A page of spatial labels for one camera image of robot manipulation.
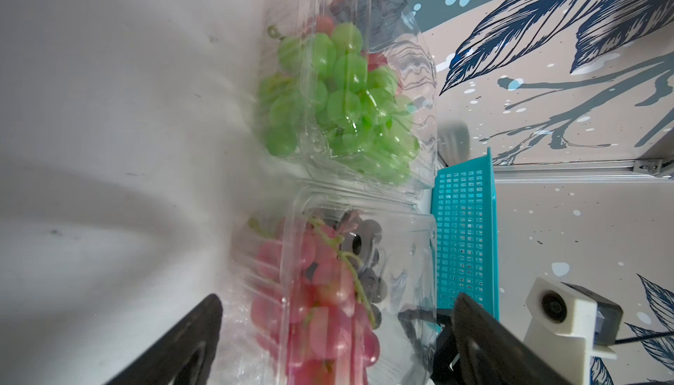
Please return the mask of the clear clamshell container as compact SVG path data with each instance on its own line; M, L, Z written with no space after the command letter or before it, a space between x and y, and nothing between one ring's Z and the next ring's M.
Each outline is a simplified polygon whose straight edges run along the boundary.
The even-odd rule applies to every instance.
M232 235L219 384L427 384L436 223L415 205L306 184Z
M260 64L270 155L399 194L433 186L435 64L407 0L267 0Z

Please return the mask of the pink red grape bunch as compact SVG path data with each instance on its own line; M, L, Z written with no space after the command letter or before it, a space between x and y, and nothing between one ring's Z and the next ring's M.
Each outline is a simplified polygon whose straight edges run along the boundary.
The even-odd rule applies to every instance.
M320 300L305 276L315 256L315 246L304 243L309 218L291 226L281 219L272 228L249 221L256 341L281 384L366 384L381 355L379 339L364 309L349 316Z

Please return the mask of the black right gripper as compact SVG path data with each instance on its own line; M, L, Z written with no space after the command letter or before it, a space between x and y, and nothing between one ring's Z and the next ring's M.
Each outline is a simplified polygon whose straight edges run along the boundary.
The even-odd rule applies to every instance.
M458 350L451 326L444 326L435 343L430 380L435 385L458 384Z

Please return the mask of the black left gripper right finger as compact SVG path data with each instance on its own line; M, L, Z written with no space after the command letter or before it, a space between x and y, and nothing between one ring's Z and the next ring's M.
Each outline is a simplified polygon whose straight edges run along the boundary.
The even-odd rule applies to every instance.
M460 294L456 299L452 325L464 383L568 383L465 294Z

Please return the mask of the black grape bunch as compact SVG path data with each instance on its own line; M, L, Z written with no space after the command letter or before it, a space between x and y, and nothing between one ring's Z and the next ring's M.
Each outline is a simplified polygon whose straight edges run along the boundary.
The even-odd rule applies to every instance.
M319 299L339 305L349 316L361 307L374 330L382 323L377 306L388 293L377 272L382 236L380 223L356 209L315 211L304 236L306 245L315 246L305 276L317 284Z

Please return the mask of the teal plastic basket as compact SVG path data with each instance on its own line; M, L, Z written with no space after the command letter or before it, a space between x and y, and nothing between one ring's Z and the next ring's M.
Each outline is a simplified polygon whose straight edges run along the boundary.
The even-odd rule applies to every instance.
M437 226L437 306L452 309L464 293L498 319L497 193L490 152L438 172L431 214Z

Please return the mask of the green grape bunch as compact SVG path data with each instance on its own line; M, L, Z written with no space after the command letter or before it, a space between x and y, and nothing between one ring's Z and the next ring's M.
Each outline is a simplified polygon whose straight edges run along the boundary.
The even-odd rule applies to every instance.
M319 154L330 160L381 183L408 181L421 144L412 132L412 101L393 68L370 71L340 25L332 34L311 29L299 36L272 25L268 34L277 42L277 70L258 87L268 153L288 158L303 134L316 133Z

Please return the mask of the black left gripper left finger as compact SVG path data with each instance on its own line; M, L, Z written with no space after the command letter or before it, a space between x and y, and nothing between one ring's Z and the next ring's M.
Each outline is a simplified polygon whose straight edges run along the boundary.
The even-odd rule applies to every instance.
M223 307L208 295L110 384L206 384L217 353Z

